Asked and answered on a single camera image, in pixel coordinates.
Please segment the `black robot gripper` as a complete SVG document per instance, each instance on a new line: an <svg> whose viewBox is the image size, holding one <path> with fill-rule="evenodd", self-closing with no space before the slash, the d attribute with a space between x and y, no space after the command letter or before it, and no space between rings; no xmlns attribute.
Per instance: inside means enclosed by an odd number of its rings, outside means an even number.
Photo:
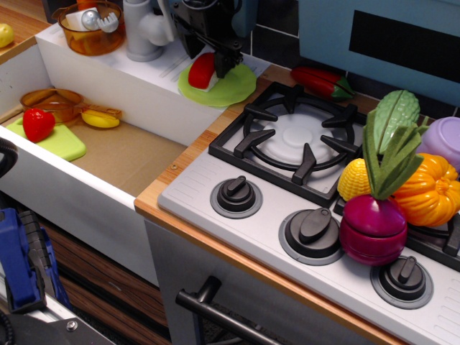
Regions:
<svg viewBox="0 0 460 345"><path fill-rule="evenodd" d="M174 1L172 17L190 59L208 45L214 49L216 76L224 78L243 60L242 44L232 27L241 1Z"/></svg>

